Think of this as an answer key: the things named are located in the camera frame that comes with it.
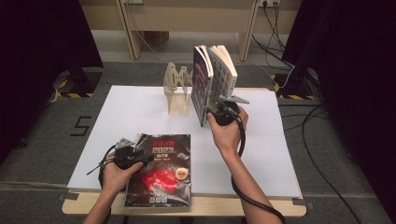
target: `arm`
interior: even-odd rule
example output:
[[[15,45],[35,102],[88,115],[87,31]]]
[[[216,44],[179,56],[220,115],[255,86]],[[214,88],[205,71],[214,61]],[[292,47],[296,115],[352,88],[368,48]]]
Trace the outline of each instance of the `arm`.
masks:
[[[142,165],[143,163],[139,162],[127,170],[121,170],[114,162],[108,163],[104,170],[102,193],[83,223],[103,223],[117,194],[125,187],[129,177]]]
[[[247,127],[248,114],[239,107],[239,117],[242,119],[244,129]],[[236,121],[228,126],[219,126],[212,114],[207,115],[212,128],[213,140],[219,149],[221,157],[227,164],[236,186],[249,198],[272,207],[270,201],[250,174],[245,164],[239,158],[237,148],[241,140]],[[241,200],[247,223],[281,223],[279,218],[265,210]]]

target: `hardcover book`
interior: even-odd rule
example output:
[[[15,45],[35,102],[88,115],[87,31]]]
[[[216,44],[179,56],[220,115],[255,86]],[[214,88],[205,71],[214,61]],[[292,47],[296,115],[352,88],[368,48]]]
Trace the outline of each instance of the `hardcover book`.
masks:
[[[191,99],[202,127],[206,123],[207,109],[216,111],[220,96],[233,95],[237,74],[224,46],[198,46],[193,52]]]
[[[142,134],[135,150],[153,154],[154,161],[133,174],[126,188],[127,207],[188,207],[191,205],[191,136]]]

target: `person's right hand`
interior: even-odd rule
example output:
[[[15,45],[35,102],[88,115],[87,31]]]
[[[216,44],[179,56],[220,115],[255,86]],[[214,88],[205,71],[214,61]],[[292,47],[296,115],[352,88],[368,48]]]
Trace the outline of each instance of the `person's right hand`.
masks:
[[[248,114],[241,106],[239,106],[239,117],[241,118],[244,129],[246,130]],[[219,126],[216,123],[215,117],[211,113],[207,114],[207,120],[209,121],[212,129],[213,140],[216,147],[219,149],[221,156],[224,158],[224,156],[236,155],[239,142],[241,141],[241,133],[236,121],[233,121],[227,126]]]

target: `red book cover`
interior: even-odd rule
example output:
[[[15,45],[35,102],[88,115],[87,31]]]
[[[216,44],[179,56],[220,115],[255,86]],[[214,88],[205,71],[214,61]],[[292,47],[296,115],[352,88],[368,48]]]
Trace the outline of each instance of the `red book cover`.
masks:
[[[142,134],[135,150],[154,161],[133,174],[126,189],[128,207],[188,207],[191,204],[191,136]]]

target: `person's left hand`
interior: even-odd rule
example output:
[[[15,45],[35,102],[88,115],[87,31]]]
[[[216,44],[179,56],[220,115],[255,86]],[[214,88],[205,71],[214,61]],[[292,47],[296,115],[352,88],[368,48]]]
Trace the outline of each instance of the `person's left hand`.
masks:
[[[116,163],[108,163],[104,170],[102,191],[117,195],[125,187],[131,175],[142,168],[142,166],[143,162],[138,162],[129,169],[121,170]]]

